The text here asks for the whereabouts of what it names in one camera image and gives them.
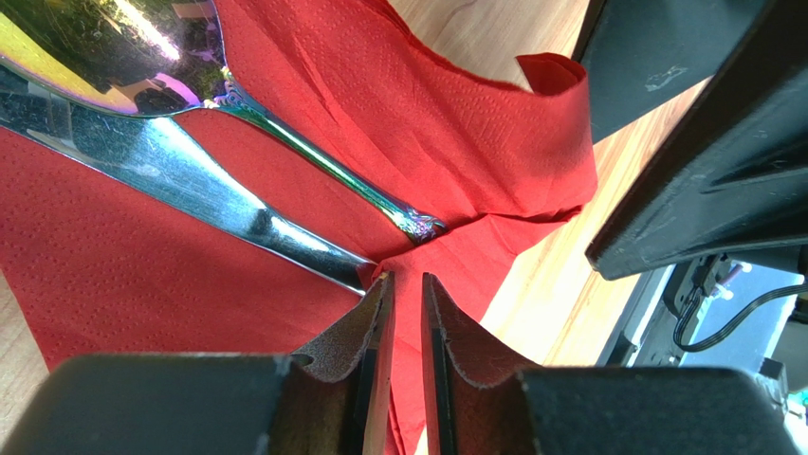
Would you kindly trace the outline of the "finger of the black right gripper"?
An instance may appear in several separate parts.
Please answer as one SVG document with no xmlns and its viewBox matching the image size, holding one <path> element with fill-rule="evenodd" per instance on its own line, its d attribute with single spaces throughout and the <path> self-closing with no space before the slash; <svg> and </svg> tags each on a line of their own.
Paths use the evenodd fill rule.
<svg viewBox="0 0 808 455">
<path fill-rule="evenodd" d="M 572 58 L 588 73 L 593 141 L 713 76 L 763 6 L 759 0 L 590 2 Z"/>
<path fill-rule="evenodd" d="M 614 280 L 708 255 L 807 270 L 807 5 L 764 6 L 586 251 Z"/>
</svg>

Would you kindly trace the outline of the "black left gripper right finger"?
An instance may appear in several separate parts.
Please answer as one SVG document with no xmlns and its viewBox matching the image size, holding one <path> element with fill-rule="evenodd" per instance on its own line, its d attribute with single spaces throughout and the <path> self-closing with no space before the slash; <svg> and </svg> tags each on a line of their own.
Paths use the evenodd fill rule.
<svg viewBox="0 0 808 455">
<path fill-rule="evenodd" d="M 543 367 L 422 278 L 431 454 L 793 454 L 747 374 L 714 368 Z"/>
</svg>

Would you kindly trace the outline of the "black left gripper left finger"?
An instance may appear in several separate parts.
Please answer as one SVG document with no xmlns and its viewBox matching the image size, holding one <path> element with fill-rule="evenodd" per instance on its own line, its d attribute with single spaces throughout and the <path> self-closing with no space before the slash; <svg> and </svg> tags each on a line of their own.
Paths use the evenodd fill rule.
<svg viewBox="0 0 808 455">
<path fill-rule="evenodd" d="M 395 277 L 288 355 L 84 355 L 55 370 L 6 454 L 381 454 Z"/>
</svg>

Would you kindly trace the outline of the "red paper napkin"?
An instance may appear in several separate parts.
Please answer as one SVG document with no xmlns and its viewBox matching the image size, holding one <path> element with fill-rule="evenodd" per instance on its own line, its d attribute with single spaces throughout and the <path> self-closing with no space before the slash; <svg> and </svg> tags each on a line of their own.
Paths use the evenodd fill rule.
<svg viewBox="0 0 808 455">
<path fill-rule="evenodd" d="M 385 1 L 220 1 L 247 91 L 355 172 L 448 232 L 422 246 L 361 198 L 240 119 L 177 122 L 239 181 L 305 228 L 395 273 L 385 450 L 425 426 L 421 277 L 475 319 L 514 259 L 597 186 L 587 75 L 519 59 L 529 90 L 423 45 Z M 357 297 L 10 131 L 1 134 L 1 269 L 48 368 L 95 352 L 281 353 Z"/>
</svg>

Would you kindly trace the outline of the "silver table knife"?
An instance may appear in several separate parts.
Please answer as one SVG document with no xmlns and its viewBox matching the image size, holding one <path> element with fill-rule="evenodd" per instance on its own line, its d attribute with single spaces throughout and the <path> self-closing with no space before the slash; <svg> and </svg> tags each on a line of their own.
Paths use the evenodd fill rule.
<svg viewBox="0 0 808 455">
<path fill-rule="evenodd" d="M 169 118 L 120 118 L 1 70 L 1 125 L 357 295 L 375 263 L 285 218 Z"/>
</svg>

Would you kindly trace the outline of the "iridescent rainbow spoon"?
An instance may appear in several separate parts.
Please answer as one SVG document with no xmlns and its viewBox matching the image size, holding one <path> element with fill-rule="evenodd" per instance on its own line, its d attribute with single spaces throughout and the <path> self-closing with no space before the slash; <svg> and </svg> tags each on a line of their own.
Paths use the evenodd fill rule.
<svg viewBox="0 0 808 455">
<path fill-rule="evenodd" d="M 410 240 L 446 231 L 273 114 L 236 80 L 212 1 L 5 1 L 1 63 L 104 114 L 169 118 L 212 109 L 250 123 L 379 210 Z"/>
</svg>

